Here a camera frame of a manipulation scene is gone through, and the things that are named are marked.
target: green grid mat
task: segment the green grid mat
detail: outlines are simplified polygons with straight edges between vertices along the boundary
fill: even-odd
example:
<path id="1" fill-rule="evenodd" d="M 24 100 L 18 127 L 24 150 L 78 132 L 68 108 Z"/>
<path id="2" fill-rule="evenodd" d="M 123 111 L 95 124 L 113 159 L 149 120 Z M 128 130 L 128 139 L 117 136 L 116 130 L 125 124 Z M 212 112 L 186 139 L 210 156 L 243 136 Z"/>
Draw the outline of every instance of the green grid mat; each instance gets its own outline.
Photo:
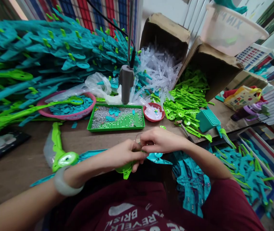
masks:
<path id="1" fill-rule="evenodd" d="M 138 109 L 141 109 L 142 117 L 139 117 L 137 113 L 135 115 L 133 114 L 123 115 L 123 116 L 119 115 L 117 118 L 115 118 L 116 119 L 115 121 L 104 122 L 104 124 L 101 124 L 98 128 L 92 128 L 95 109 L 97 107 L 124 107 L 124 108 L 131 108 L 132 110 L 134 108 L 138 108 Z M 145 127 L 145 121 L 144 121 L 142 106 L 95 104 L 87 129 L 90 132 L 105 132 L 105 131 L 120 131 L 120 130 L 137 130 L 137 129 L 144 129 L 144 127 Z"/>

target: gray cylindrical tool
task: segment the gray cylindrical tool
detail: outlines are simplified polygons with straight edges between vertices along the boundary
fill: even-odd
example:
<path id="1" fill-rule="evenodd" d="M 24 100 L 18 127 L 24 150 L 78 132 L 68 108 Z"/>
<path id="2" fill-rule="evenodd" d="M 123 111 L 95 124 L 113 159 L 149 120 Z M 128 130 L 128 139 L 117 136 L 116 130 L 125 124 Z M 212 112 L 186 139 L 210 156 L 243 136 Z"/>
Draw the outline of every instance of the gray cylindrical tool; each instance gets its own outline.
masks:
<path id="1" fill-rule="evenodd" d="M 120 70 L 119 84 L 122 85 L 122 103 L 129 103 L 130 88 L 134 86 L 134 71 L 128 65 L 123 65 Z"/>

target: small teal basket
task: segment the small teal basket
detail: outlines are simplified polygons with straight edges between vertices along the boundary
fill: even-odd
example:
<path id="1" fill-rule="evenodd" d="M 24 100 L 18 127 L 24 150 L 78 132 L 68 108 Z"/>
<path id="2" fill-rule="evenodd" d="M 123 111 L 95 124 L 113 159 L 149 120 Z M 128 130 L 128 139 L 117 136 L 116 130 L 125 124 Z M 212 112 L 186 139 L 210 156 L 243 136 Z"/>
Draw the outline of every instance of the small teal basket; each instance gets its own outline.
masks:
<path id="1" fill-rule="evenodd" d="M 214 115 L 214 113 L 211 110 L 201 110 L 197 114 L 196 119 L 200 120 L 199 129 L 203 133 L 220 125 L 220 121 L 217 119 L 216 115 Z"/>

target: white bangle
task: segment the white bangle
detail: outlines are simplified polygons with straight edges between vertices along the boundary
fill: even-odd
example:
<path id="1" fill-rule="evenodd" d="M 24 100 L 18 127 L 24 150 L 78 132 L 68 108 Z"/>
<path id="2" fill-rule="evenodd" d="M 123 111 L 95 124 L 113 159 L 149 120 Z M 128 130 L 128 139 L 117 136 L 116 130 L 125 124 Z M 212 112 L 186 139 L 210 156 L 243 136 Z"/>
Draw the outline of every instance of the white bangle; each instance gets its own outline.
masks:
<path id="1" fill-rule="evenodd" d="M 64 181 L 64 171 L 68 169 L 69 167 L 71 167 L 71 165 L 60 168 L 56 172 L 56 175 L 53 178 L 54 185 L 57 191 L 63 196 L 75 196 L 78 193 L 80 193 L 84 187 L 83 185 L 81 188 L 78 188 L 78 189 L 72 188 Z"/>

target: power cord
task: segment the power cord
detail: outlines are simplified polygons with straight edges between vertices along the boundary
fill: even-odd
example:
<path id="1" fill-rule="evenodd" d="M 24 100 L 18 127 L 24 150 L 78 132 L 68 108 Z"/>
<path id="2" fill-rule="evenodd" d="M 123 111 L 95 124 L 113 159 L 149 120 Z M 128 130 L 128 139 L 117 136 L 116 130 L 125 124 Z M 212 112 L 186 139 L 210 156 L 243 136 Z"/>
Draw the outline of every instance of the power cord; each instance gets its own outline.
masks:
<path id="1" fill-rule="evenodd" d="M 90 0 L 86 0 L 88 2 L 88 4 L 90 4 L 90 6 L 97 12 L 99 13 L 103 18 L 104 20 L 106 20 L 108 23 L 110 23 L 111 25 L 113 25 L 116 29 L 118 29 L 122 34 L 124 34 L 125 36 L 128 37 L 128 34 L 124 31 L 122 31 L 119 27 L 117 27 L 113 22 L 111 22 L 107 17 L 105 17 L 94 5 L 93 3 L 91 3 Z M 135 56 L 136 56 L 136 47 L 135 47 L 135 43 L 134 41 L 131 39 L 131 42 L 133 43 L 133 51 L 131 53 L 131 59 L 130 59 L 130 63 L 129 63 L 129 67 L 130 68 L 134 68 L 134 62 L 135 62 Z"/>

